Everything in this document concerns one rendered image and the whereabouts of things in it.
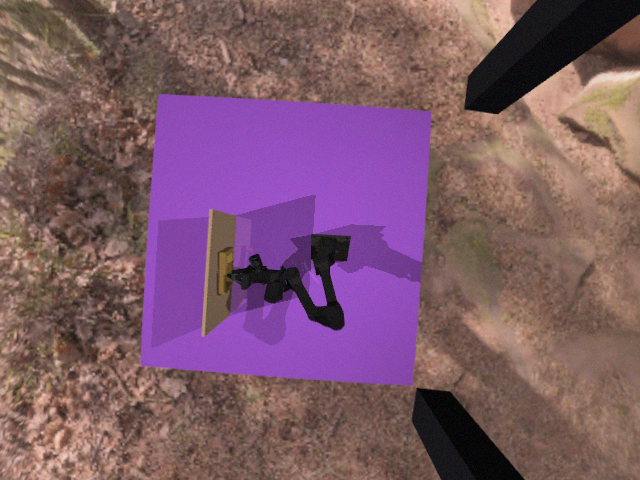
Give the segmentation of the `brown flat rectangular board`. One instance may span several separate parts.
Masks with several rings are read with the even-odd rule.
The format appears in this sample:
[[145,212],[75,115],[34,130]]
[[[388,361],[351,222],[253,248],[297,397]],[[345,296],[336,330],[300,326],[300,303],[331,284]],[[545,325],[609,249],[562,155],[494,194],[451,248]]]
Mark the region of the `brown flat rectangular board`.
[[231,287],[219,294],[220,251],[233,247],[236,216],[210,209],[201,337],[231,315]]

